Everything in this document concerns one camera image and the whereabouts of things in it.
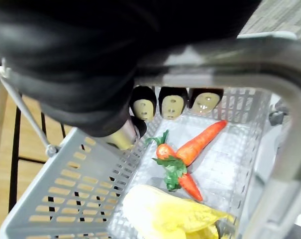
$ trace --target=green leaves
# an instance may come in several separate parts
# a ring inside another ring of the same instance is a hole
[[[184,173],[187,173],[186,165],[182,160],[169,156],[167,160],[161,160],[153,158],[158,165],[162,165],[166,169],[166,177],[164,181],[167,185],[167,189],[170,191],[180,189],[178,178],[182,177]]]
[[[162,135],[162,137],[148,138],[148,139],[146,139],[145,143],[148,145],[148,144],[150,144],[151,141],[153,141],[153,140],[156,141],[157,146],[159,146],[160,144],[166,143],[168,133],[169,133],[169,130],[166,130],[166,131],[164,132],[164,134]]]

